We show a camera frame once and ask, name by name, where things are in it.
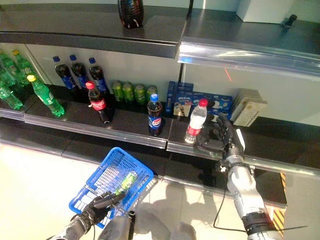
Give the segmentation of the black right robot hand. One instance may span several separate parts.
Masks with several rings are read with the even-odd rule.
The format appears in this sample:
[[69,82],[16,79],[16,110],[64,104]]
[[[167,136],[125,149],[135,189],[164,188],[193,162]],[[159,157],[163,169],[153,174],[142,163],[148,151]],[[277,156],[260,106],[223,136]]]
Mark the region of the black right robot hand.
[[201,151],[222,153],[223,158],[239,155],[245,156],[245,148],[232,123],[222,114],[219,115],[209,131],[209,135],[199,134],[195,146]]

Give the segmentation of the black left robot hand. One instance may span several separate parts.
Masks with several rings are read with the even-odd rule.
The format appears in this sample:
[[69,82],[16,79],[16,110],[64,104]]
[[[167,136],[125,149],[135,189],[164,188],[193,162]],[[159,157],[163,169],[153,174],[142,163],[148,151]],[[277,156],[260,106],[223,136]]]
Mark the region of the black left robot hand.
[[88,220],[91,226],[96,225],[107,215],[113,205],[120,202],[126,196],[126,192],[111,193],[107,191],[94,198],[82,211],[81,216]]

